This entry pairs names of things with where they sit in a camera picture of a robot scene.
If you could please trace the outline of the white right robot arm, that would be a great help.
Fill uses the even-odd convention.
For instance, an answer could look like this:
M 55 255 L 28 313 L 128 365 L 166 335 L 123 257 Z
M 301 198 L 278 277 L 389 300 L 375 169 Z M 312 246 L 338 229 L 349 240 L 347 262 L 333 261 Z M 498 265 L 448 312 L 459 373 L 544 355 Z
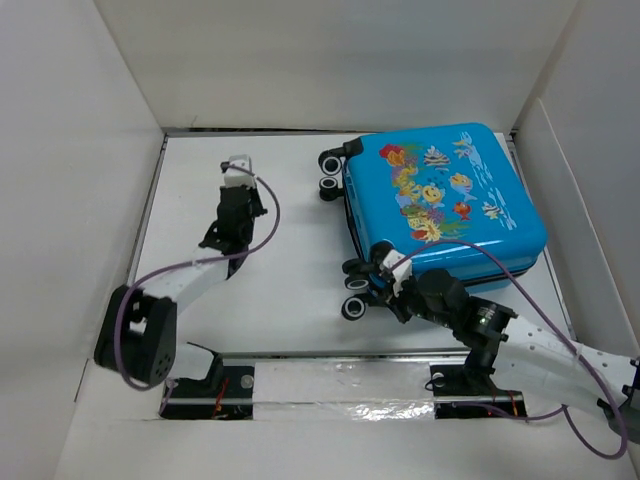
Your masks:
M 462 381 L 474 393 L 490 387 L 531 391 L 604 420 L 639 441 L 639 361 L 572 341 L 499 303 L 470 295 L 447 271 L 415 276 L 385 268 L 385 302 L 400 321 L 418 317 L 452 332 L 469 354 Z

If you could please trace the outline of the blue hard-shell suitcase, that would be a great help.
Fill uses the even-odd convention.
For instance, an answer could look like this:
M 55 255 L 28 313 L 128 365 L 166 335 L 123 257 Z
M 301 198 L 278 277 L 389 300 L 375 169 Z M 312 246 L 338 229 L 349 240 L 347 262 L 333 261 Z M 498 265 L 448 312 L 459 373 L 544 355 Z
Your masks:
M 347 320 L 389 304 L 389 251 L 403 269 L 445 269 L 466 286 L 527 272 L 543 221 L 493 131 L 462 123 L 361 135 L 318 156 L 319 196 L 344 200 L 357 253 L 342 265 Z

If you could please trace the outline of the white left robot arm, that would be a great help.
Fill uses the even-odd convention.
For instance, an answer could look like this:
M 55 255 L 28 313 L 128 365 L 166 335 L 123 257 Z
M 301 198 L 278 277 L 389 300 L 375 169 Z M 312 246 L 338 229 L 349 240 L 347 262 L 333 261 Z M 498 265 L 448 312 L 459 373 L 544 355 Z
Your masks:
M 243 265 L 253 240 L 255 220 L 266 214 L 258 189 L 222 187 L 217 218 L 194 252 L 195 258 L 130 288 L 116 288 L 109 300 L 94 362 L 155 387 L 176 370 L 187 347 L 177 344 L 182 311 L 213 285 L 230 279 Z

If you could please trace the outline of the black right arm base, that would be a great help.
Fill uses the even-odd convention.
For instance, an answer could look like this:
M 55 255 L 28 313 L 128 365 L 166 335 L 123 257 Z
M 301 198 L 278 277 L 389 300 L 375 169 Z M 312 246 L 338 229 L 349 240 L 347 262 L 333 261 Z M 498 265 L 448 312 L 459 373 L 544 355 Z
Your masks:
M 431 364 L 424 388 L 433 394 L 437 420 L 528 416 L 520 391 L 498 389 L 488 378 L 473 378 L 461 364 Z

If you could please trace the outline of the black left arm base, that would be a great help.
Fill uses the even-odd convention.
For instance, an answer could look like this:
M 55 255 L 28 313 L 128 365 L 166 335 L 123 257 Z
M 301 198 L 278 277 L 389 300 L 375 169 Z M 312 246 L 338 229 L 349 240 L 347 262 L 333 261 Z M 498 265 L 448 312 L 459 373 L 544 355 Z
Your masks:
M 216 386 L 178 380 L 166 387 L 159 416 L 166 420 L 251 420 L 254 372 L 252 365 L 225 366 Z

